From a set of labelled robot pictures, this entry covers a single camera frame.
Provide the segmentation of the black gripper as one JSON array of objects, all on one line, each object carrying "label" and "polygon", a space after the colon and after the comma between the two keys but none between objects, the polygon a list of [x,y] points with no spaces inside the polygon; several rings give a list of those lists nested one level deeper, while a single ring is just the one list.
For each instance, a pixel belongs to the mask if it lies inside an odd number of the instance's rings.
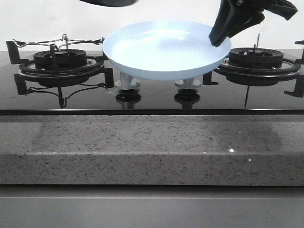
[{"label": "black gripper", "polygon": [[209,39],[213,46],[220,46],[225,38],[261,23],[267,10],[289,20],[298,9],[287,0],[222,0]]}]

